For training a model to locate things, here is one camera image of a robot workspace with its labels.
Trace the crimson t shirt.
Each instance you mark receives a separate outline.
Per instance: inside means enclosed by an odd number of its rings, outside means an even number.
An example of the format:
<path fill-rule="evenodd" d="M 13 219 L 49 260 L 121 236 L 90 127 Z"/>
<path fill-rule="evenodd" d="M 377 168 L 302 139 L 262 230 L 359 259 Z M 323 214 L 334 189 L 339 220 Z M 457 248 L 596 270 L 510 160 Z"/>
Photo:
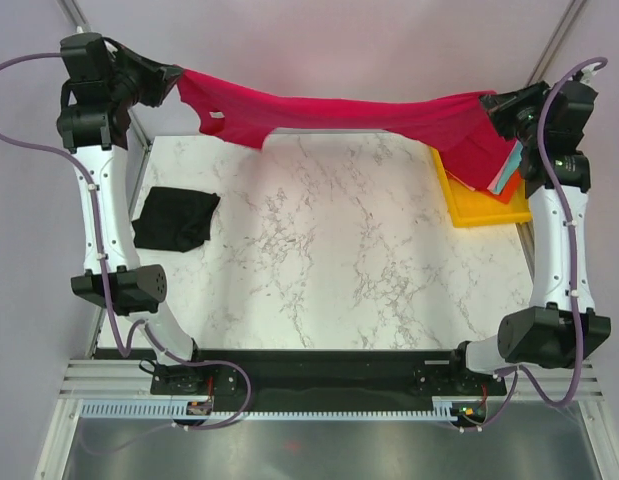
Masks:
<path fill-rule="evenodd" d="M 478 92 L 416 103 L 281 97 L 187 70 L 177 82 L 181 101 L 200 119 L 208 136 L 261 149 L 276 129 L 379 129 L 440 151 L 481 145 L 500 147 L 479 105 Z"/>
<path fill-rule="evenodd" d="M 501 137 L 486 113 L 476 127 L 453 147 L 440 152 L 447 173 L 474 190 L 488 190 L 513 150 L 515 142 Z"/>

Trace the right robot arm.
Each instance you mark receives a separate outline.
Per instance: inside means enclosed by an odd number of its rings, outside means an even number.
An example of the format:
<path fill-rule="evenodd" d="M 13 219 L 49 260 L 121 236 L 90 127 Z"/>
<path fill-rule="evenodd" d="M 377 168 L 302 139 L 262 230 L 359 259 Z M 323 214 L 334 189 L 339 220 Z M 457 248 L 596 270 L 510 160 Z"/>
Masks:
<path fill-rule="evenodd" d="M 505 316 L 496 335 L 458 346 L 458 362 L 446 371 L 458 393 L 514 364 L 572 369 L 610 335 L 610 320 L 597 314 L 588 284 L 584 223 L 591 173 L 578 148 L 596 97 L 569 79 L 480 99 L 497 134 L 522 146 L 518 170 L 532 214 L 533 287 L 528 307 Z"/>

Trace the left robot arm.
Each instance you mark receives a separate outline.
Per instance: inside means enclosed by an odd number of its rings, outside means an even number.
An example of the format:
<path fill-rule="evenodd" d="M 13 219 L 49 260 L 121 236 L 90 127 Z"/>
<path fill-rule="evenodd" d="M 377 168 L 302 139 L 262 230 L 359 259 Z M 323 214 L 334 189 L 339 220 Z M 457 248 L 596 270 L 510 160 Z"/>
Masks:
<path fill-rule="evenodd" d="M 139 258 L 125 185 L 131 108 L 161 106 L 183 70 L 94 32 L 64 38 L 60 57 L 68 79 L 56 125 L 74 165 L 86 236 L 84 272 L 72 278 L 72 291 L 106 310 L 121 354 L 131 350 L 131 338 L 121 337 L 117 325 L 126 319 L 152 344 L 160 363 L 182 361 L 173 375 L 179 387 L 200 392 L 209 371 L 192 359 L 196 342 L 166 303 L 164 268 Z"/>

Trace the teal t shirt in tray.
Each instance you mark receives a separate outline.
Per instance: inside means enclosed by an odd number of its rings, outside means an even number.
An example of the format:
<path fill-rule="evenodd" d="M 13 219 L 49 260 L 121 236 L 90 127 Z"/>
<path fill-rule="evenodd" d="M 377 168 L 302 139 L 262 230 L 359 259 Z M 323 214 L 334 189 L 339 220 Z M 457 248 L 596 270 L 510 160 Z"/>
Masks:
<path fill-rule="evenodd" d="M 498 173 L 498 176 L 492 182 L 490 191 L 498 195 L 507 183 L 512 173 L 518 169 L 522 158 L 523 146 L 520 143 L 516 143 L 511 150 L 506 162 Z"/>

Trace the crimson t shirt in tray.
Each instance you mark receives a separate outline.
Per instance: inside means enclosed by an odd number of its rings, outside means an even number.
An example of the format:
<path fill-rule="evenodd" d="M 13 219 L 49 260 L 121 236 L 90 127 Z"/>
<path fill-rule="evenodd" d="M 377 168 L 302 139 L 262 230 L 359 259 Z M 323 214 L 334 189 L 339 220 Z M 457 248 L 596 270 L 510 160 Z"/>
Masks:
<path fill-rule="evenodd" d="M 513 150 L 515 142 L 501 137 L 486 113 L 476 127 L 453 147 L 440 152 L 447 173 L 474 190 L 488 190 Z"/>

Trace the pink t shirt in tray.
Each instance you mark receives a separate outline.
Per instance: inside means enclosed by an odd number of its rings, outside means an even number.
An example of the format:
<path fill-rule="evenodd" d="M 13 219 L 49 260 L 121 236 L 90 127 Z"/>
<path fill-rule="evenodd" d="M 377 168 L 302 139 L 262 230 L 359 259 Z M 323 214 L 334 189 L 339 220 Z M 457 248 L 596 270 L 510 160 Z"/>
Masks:
<path fill-rule="evenodd" d="M 488 192 L 501 196 L 513 184 L 516 189 L 518 180 L 514 180 L 521 161 L 520 148 L 512 148 L 505 159 L 487 164 L 487 158 L 465 158 L 457 154 L 445 153 L 442 156 L 446 173 L 470 190 Z"/>

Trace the orange t shirt in tray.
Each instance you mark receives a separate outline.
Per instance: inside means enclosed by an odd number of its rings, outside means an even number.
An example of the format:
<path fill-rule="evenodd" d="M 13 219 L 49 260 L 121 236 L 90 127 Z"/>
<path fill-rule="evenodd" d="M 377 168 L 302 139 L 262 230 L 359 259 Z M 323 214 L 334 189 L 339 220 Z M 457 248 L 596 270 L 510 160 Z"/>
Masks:
<path fill-rule="evenodd" d="M 496 199 L 503 204 L 508 204 L 516 195 L 516 192 L 518 191 L 522 183 L 523 179 L 520 176 L 519 171 L 515 170 L 507 183 L 504 185 L 501 192 L 496 195 Z"/>

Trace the yellow plastic tray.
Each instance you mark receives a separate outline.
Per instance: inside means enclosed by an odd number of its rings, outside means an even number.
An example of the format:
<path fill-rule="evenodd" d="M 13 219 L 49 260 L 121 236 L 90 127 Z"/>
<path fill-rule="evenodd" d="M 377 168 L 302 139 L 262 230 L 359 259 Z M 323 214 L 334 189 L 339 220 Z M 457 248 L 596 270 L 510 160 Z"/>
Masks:
<path fill-rule="evenodd" d="M 524 183 L 508 204 L 488 192 L 473 191 L 451 178 L 443 168 L 436 149 L 429 148 L 447 210 L 456 228 L 526 223 L 531 212 L 525 197 Z"/>

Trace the folded black t shirt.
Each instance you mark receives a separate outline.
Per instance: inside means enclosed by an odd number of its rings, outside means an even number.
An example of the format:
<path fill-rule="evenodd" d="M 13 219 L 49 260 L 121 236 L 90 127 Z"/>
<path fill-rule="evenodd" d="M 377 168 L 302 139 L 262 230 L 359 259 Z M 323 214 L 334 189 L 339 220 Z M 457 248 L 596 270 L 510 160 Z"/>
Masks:
<path fill-rule="evenodd" d="M 211 238 L 212 218 L 221 197 L 216 193 L 154 186 L 140 216 L 132 221 L 134 246 L 189 252 Z"/>

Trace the left aluminium corner post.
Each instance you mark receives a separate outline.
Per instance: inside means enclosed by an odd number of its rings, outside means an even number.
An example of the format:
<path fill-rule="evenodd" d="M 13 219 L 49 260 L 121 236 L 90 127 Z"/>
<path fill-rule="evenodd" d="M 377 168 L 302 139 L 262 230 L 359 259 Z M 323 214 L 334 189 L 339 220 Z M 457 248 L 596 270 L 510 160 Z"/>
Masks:
<path fill-rule="evenodd" d="M 70 25 L 76 31 L 91 31 L 90 22 L 83 12 L 81 5 L 76 0 L 56 0 L 57 5 L 63 12 L 63 15 L 68 20 Z M 148 134 L 146 133 L 144 127 L 140 124 L 137 115 L 134 110 L 129 111 L 130 117 L 130 129 L 133 133 L 133 136 L 140 144 L 144 152 L 148 152 L 152 146 L 152 141 L 150 140 Z"/>

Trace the aluminium corner post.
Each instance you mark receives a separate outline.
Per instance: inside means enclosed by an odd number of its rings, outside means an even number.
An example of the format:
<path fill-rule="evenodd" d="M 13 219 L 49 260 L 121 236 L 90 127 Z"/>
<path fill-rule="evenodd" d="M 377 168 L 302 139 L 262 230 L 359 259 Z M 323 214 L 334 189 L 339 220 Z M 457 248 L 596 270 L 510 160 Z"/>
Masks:
<path fill-rule="evenodd" d="M 83 12 L 81 5 L 76 0 L 56 0 L 57 5 L 63 12 L 63 15 L 68 20 L 70 25 L 76 31 L 91 31 L 90 22 Z M 133 133 L 133 136 L 140 144 L 144 152 L 148 152 L 152 146 L 152 141 L 150 140 L 148 134 L 146 133 L 144 127 L 140 124 L 137 115 L 134 110 L 129 111 L 130 117 L 130 129 Z"/>
<path fill-rule="evenodd" d="M 570 36 L 574 25 L 578 22 L 588 4 L 588 0 L 570 0 L 568 2 L 566 9 L 527 79 L 527 86 L 544 79 L 544 76 L 558 56 L 563 44 Z"/>

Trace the right aluminium corner post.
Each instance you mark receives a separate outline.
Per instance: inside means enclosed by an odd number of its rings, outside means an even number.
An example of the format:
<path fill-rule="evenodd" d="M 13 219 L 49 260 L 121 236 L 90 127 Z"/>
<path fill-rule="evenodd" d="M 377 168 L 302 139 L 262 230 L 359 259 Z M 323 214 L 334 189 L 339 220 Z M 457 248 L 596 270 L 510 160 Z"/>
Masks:
<path fill-rule="evenodd" d="M 570 36 L 574 25 L 578 22 L 588 4 L 588 0 L 570 0 L 568 2 L 566 9 L 527 79 L 527 86 L 544 79 L 544 76 L 558 56 L 563 44 Z"/>

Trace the aluminium front rail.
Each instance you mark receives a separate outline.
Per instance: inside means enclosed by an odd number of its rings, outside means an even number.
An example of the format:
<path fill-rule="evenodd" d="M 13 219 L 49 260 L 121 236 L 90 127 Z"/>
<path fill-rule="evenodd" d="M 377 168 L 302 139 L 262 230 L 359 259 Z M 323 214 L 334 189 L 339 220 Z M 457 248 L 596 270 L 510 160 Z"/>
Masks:
<path fill-rule="evenodd" d="M 562 398 L 571 381 L 571 370 L 528 367 L 543 391 L 553 400 Z M 70 360 L 60 387 L 60 398 L 146 399 L 152 380 L 139 368 L 139 360 Z M 541 398 L 524 373 L 513 394 L 514 402 L 540 402 Z M 601 401 L 602 389 L 593 366 L 582 367 L 576 401 Z"/>

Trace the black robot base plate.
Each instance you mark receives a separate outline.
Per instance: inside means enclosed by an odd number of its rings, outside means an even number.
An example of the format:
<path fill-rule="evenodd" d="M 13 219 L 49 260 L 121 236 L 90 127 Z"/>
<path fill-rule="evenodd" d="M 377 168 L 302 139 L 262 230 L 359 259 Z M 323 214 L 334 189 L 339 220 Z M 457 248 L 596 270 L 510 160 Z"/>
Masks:
<path fill-rule="evenodd" d="M 452 350 L 201 350 L 196 359 L 198 368 L 144 361 L 152 394 L 209 393 L 231 411 L 243 403 L 352 411 L 506 393 L 502 382 L 467 370 Z"/>

